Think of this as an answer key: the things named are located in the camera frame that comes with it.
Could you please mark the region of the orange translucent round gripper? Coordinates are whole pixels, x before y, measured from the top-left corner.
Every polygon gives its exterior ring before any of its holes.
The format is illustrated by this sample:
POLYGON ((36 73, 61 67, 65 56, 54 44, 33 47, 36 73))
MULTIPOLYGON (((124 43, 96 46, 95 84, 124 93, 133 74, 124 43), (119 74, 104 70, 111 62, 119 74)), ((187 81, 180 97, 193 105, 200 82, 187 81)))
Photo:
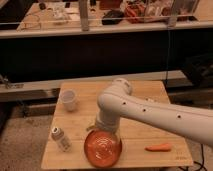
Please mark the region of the orange translucent round gripper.
POLYGON ((122 141, 116 134, 94 130, 84 142, 84 153, 88 162, 97 168, 112 167, 120 158, 122 141))

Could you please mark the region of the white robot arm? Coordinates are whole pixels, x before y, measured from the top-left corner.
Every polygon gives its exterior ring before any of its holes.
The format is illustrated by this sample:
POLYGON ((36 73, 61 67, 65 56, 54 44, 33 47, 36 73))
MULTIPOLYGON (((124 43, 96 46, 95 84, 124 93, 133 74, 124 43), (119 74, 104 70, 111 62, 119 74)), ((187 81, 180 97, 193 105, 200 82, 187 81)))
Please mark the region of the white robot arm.
POLYGON ((131 84, 115 79, 97 98, 95 128, 84 142, 92 166, 108 168, 117 163, 122 141, 117 135, 126 118, 186 137, 213 148, 213 110, 152 102, 132 96, 131 84))

